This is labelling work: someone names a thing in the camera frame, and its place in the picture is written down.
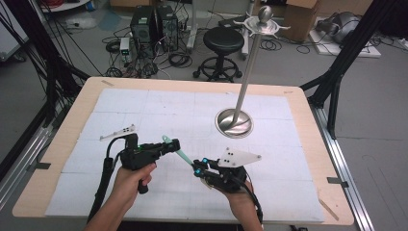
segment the black metal frame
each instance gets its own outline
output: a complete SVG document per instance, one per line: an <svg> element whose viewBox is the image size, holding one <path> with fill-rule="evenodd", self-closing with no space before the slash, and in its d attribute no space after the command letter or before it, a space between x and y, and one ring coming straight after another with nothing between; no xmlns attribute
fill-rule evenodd
<svg viewBox="0 0 408 231"><path fill-rule="evenodd" d="M318 86L314 94L308 98L309 103L316 108L323 108L324 101L331 95L327 130L332 139L336 138L336 113L341 81L361 50L367 45L372 35L393 9L396 1L373 0L330 68L323 75L300 86L303 90L309 90Z"/></svg>
<svg viewBox="0 0 408 231"><path fill-rule="evenodd" d="M55 106L60 97L75 97L79 93L81 87L76 83L72 75L76 75L82 80L87 80L90 77L87 73L62 58L57 47L48 36L30 1L4 0L4 2L44 61L43 64L37 63L36 60L31 57L30 52L27 52L36 70L40 71L46 79L47 86L45 91L47 100L12 150L5 157L4 161L0 164L0 181L6 176L41 123L44 121L43 126L46 127L53 118L56 117ZM27 44L22 42L19 35L17 35L13 29L8 28L3 20L1 20L1 22L17 42L19 42L21 47L28 51Z"/></svg>

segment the metal rod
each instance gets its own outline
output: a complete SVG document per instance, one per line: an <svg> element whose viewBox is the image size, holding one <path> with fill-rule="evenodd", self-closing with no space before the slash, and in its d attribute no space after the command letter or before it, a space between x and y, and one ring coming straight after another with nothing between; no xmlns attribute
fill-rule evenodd
<svg viewBox="0 0 408 231"><path fill-rule="evenodd" d="M246 89L249 84L249 74L252 72L252 67L255 64L255 59L258 55L259 45L261 44L262 35L255 35L254 42L252 43L251 54L249 56L248 64L246 66L245 74L243 75L240 96L238 97L237 106L235 107L234 118L231 121L230 126L233 126L241 112L243 98L245 97Z"/></svg>
<svg viewBox="0 0 408 231"><path fill-rule="evenodd" d="M192 11L192 18L191 18L191 30L189 40L187 41L187 50L191 53L194 47L195 42L195 35L197 34L197 3L196 0L192 0L191 2L191 11Z"/></svg>

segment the small white tool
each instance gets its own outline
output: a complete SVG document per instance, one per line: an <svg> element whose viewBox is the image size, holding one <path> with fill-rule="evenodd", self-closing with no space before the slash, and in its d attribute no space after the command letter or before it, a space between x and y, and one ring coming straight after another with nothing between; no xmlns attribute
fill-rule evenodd
<svg viewBox="0 0 408 231"><path fill-rule="evenodd" d="M262 156L227 147L219 159L220 167L241 167L253 162L261 161Z"/></svg>
<svg viewBox="0 0 408 231"><path fill-rule="evenodd" d="M101 136L101 138L99 139L100 141L106 141L106 140L111 140L114 138L118 138L118 137L123 137L132 133L135 133L136 131L136 127L135 125L132 124L132 126L127 127L127 128L123 128L117 132L114 132L106 137Z"/></svg>

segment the white paper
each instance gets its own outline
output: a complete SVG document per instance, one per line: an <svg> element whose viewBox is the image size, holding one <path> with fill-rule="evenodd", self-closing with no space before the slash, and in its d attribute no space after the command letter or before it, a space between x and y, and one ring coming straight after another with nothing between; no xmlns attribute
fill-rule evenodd
<svg viewBox="0 0 408 231"><path fill-rule="evenodd" d="M178 139L192 160L216 160L226 147L262 155L262 161L245 169L263 208L264 220L323 221L287 99L247 95L242 109L254 120L253 132L246 138L229 139L217 130L215 116L222 109L234 108L237 99L233 93L104 90L65 163L46 215L88 216L109 144L99 141L99 137L135 124L139 144L163 142L162 135L167 135ZM114 158L123 148L124 141L118 140L110 156ZM176 153L161 157L152 176L149 192L138 195L126 218L235 220L224 195L204 186Z"/></svg>

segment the electronic equipment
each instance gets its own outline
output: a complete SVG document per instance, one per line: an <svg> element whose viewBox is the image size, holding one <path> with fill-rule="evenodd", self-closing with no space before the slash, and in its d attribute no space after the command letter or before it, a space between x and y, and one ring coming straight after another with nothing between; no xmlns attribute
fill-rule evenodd
<svg viewBox="0 0 408 231"><path fill-rule="evenodd" d="M120 39L120 55L125 64L132 62L132 53L130 49L130 38Z"/></svg>
<svg viewBox="0 0 408 231"><path fill-rule="evenodd" d="M178 19L170 6L157 7L159 38L165 51L178 49Z"/></svg>
<svg viewBox="0 0 408 231"><path fill-rule="evenodd" d="M330 17L319 20L315 29L317 32L325 32L338 44L343 44L351 36L359 22L360 18L353 13L333 13Z"/></svg>
<svg viewBox="0 0 408 231"><path fill-rule="evenodd" d="M156 17L152 6L136 6L130 22L139 58L154 58L158 41Z"/></svg>

